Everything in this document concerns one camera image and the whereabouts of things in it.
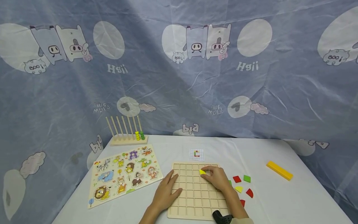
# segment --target pattern card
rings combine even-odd
[[[102,160],[92,166],[88,208],[163,179],[151,144]]]
[[[202,149],[190,149],[189,160],[192,160],[192,161],[204,161],[204,150],[202,150]]]

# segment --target sleeve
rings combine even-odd
[[[233,218],[230,224],[253,224],[253,221],[250,218],[244,218],[244,219]]]

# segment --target yellow triangle piece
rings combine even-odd
[[[239,193],[241,193],[243,189],[244,189],[244,188],[241,187],[241,186],[235,187],[235,190],[237,190]]]

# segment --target left hand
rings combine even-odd
[[[173,204],[174,200],[183,190],[182,188],[179,188],[173,194],[171,193],[174,182],[178,178],[178,174],[175,174],[171,178],[173,172],[174,170],[170,171],[167,176],[160,182],[158,189],[154,194],[153,202],[150,206],[152,206],[158,212],[162,212],[163,210],[169,208],[169,206]]]

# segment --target abacus base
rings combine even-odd
[[[132,145],[142,145],[142,144],[147,144],[148,143],[148,136],[145,136],[145,139],[142,140],[137,140],[135,135],[134,138],[132,138],[132,135],[129,135],[129,139],[128,136],[125,135],[125,138],[122,138],[122,135],[119,135],[120,139],[118,139],[117,135],[115,135],[111,141],[110,141],[110,146],[132,146]]]

